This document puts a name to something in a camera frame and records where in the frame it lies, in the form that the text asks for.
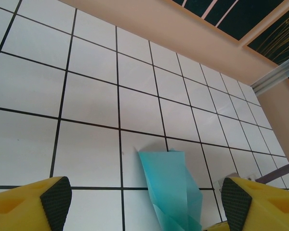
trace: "yellow plastic part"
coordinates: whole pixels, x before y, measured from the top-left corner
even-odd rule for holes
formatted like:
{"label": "yellow plastic part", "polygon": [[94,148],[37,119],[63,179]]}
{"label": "yellow plastic part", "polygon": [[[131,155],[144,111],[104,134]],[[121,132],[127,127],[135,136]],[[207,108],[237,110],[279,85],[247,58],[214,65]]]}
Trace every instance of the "yellow plastic part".
{"label": "yellow plastic part", "polygon": [[289,191],[231,178],[252,197],[243,231],[289,231]]}
{"label": "yellow plastic part", "polygon": [[40,196],[61,177],[0,193],[0,231],[51,231]]}
{"label": "yellow plastic part", "polygon": [[227,221],[212,225],[205,229],[205,231],[230,231]]}

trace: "beige wall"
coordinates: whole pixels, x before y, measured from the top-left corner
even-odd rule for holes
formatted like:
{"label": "beige wall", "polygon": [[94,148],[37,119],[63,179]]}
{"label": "beige wall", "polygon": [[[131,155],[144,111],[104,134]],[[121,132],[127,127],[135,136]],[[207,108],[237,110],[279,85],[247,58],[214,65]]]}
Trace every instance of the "beige wall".
{"label": "beige wall", "polygon": [[289,0],[285,0],[236,42],[204,20],[169,4],[171,0],[62,1],[249,85],[275,65],[242,46],[289,7]]}
{"label": "beige wall", "polygon": [[258,97],[289,160],[289,83],[284,80]]}

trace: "black rubber pad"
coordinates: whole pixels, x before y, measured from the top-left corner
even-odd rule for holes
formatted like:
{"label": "black rubber pad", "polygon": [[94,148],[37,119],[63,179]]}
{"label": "black rubber pad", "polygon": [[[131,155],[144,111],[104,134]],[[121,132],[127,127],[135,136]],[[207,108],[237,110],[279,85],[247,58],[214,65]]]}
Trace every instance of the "black rubber pad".
{"label": "black rubber pad", "polygon": [[72,190],[68,178],[59,179],[42,194],[40,200],[51,230],[62,231],[72,200]]}
{"label": "black rubber pad", "polygon": [[230,178],[222,187],[222,203],[231,231],[242,231],[249,213],[252,197]]}

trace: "blue plastic bag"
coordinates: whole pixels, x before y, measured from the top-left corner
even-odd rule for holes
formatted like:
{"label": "blue plastic bag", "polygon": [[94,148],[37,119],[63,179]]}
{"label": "blue plastic bag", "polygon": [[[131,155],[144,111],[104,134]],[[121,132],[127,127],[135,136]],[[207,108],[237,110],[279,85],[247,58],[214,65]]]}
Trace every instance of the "blue plastic bag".
{"label": "blue plastic bag", "polygon": [[163,231],[200,231],[202,194],[184,152],[139,152],[149,195]]}

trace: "tiled floor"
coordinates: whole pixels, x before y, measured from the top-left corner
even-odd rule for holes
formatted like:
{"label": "tiled floor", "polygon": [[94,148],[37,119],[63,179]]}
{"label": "tiled floor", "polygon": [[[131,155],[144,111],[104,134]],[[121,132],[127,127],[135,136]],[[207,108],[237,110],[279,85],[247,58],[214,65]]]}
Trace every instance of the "tiled floor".
{"label": "tiled floor", "polygon": [[0,0],[0,192],[66,175],[65,231],[159,231],[137,151],[170,148],[204,228],[225,220],[215,181],[288,163],[249,86],[57,0]]}

